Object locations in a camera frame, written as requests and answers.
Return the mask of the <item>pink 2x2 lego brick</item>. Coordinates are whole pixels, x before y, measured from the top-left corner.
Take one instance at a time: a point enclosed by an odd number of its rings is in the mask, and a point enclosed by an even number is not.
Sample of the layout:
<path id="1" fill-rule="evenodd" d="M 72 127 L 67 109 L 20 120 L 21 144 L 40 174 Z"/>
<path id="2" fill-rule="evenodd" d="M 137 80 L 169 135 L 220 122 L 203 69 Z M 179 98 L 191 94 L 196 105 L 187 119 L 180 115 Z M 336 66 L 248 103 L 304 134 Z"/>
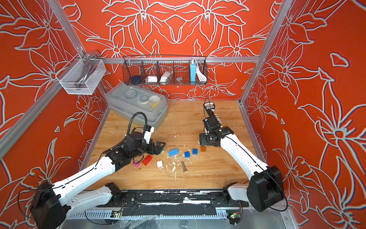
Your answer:
<path id="1" fill-rule="evenodd" d="M 136 168 L 138 168 L 138 167 L 140 166 L 140 164 L 141 164 L 140 162 L 139 162 L 139 163 L 137 163 L 137 162 L 136 162 L 136 163 L 135 163 L 135 162 L 133 162 L 133 166 L 134 166 L 134 167 L 136 167 Z"/>

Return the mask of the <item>light blue 2x4 lego brick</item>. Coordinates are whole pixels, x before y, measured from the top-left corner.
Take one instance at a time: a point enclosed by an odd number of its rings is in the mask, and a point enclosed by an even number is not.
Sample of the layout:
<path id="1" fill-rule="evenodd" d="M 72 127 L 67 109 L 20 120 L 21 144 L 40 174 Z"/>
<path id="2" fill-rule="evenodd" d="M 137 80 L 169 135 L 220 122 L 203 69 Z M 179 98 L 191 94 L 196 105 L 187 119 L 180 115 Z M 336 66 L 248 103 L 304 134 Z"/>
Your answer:
<path id="1" fill-rule="evenodd" d="M 174 149 L 168 151 L 169 157 L 176 156 L 178 154 L 179 154 L 179 150 L 177 148 L 174 148 Z"/>

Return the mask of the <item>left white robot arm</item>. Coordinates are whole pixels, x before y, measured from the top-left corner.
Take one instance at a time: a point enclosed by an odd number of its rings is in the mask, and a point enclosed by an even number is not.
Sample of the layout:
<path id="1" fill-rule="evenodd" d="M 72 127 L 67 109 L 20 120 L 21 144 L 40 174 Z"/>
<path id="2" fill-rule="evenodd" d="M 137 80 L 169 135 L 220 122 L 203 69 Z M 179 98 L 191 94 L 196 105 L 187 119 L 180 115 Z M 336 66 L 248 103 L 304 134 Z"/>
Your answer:
<path id="1" fill-rule="evenodd" d="M 153 142 L 151 133 L 133 131 L 114 147 L 105 150 L 98 161 L 80 172 L 52 184 L 45 181 L 36 190 L 30 212 L 39 229 L 56 229 L 76 210 L 72 199 L 98 180 L 129 165 L 144 154 L 159 155 L 165 142 Z"/>

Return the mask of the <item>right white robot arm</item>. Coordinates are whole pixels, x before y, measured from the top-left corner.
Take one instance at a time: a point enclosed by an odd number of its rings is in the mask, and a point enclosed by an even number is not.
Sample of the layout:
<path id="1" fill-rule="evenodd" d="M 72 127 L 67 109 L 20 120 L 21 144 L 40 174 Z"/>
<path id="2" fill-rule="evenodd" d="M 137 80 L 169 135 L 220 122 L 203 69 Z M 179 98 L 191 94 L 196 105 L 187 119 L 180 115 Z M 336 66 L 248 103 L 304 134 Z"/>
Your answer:
<path id="1" fill-rule="evenodd" d="M 240 142 L 234 131 L 221 125 L 216 116 L 203 120 L 204 132 L 199 135 L 201 146 L 221 147 L 243 169 L 249 182 L 235 183 L 226 188 L 232 200 L 249 202 L 262 212 L 276 203 L 286 200 L 282 173 L 269 167 Z"/>

